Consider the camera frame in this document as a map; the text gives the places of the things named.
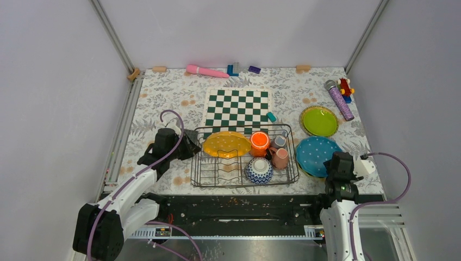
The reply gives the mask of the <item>lime green dotted plate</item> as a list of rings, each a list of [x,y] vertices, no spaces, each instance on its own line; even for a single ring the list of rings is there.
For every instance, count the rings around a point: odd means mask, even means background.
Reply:
[[[309,174],[308,172],[306,172],[306,171],[304,171],[304,170],[302,170],[302,169],[300,169],[300,172],[302,172],[303,174],[305,174],[306,176],[311,177],[311,178],[317,178],[317,179],[321,179],[321,180],[325,180],[325,179],[326,179],[326,177],[317,177],[317,176],[313,176],[313,175]]]

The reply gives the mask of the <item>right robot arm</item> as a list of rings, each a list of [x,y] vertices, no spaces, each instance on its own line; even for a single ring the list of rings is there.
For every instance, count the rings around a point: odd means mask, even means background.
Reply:
[[[359,191],[353,157],[334,152],[324,162],[327,171],[322,203],[312,208],[314,221],[323,225],[328,260],[365,260],[358,223]]]

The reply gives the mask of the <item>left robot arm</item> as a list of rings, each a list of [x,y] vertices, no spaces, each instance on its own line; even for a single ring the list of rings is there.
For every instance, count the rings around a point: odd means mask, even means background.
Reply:
[[[87,203],[78,212],[72,248],[88,260],[115,260],[124,242],[141,226],[153,220],[163,223],[169,210],[159,200],[141,195],[170,168],[175,159],[189,159],[200,150],[178,128],[161,128],[154,143],[138,160],[135,174],[97,203]]]

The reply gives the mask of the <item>metal wire dish rack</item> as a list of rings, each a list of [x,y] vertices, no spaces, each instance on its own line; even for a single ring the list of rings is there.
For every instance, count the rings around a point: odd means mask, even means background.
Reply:
[[[272,140],[283,136],[286,140],[285,149],[288,151],[288,165],[282,170],[273,170],[269,178],[263,183],[255,183],[248,177],[247,167],[253,159],[248,152],[243,156],[234,156],[229,159],[211,156],[204,150],[206,138],[219,131],[236,131],[247,138],[256,131],[263,131]],[[244,188],[262,185],[288,185],[298,181],[300,174],[296,166],[295,148],[291,126],[288,124],[264,124],[243,126],[203,126],[195,129],[201,151],[192,159],[191,184],[200,188]]]

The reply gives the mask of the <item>orange dotted plate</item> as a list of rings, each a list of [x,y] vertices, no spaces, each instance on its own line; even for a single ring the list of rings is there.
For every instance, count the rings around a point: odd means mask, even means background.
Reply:
[[[203,143],[203,150],[212,157],[234,158],[245,155],[251,150],[251,142],[243,134],[223,131],[208,136]]]

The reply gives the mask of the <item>teal dotted plate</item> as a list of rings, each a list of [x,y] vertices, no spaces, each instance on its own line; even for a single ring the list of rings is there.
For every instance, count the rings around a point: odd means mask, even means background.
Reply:
[[[333,152],[342,152],[342,148],[335,141],[322,136],[311,136],[303,139],[296,147],[296,161],[309,174],[327,177],[323,162],[330,160]]]

